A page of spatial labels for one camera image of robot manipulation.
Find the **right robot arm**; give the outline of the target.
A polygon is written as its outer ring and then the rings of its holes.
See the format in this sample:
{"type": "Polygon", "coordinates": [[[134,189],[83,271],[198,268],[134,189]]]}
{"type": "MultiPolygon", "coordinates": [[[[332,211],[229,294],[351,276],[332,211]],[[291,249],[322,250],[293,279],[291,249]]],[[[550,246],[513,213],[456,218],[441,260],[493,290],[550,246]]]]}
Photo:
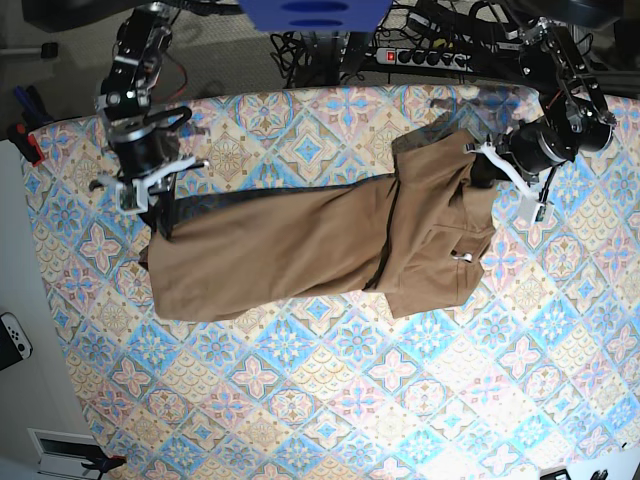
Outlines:
{"type": "Polygon", "coordinates": [[[152,107],[152,90],[172,39],[172,10],[160,2],[139,6],[118,32],[112,67],[95,107],[119,168],[89,183],[91,191],[111,188],[119,213],[140,217],[167,240],[175,225],[177,176],[207,164],[180,152],[178,131],[192,110],[152,107]]]}

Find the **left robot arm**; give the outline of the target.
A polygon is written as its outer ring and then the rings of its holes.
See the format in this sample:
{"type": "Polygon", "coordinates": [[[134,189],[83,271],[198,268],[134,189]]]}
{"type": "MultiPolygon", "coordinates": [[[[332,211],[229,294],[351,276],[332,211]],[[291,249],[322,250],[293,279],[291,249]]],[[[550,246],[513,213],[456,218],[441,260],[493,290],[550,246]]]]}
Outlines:
{"type": "Polygon", "coordinates": [[[483,143],[467,144],[464,152],[483,158],[499,179],[516,187],[518,216],[533,225],[553,211],[549,192],[557,170],[581,151],[606,149],[616,118],[567,27],[542,17],[518,37],[522,73],[541,83],[543,116],[483,143]]]}

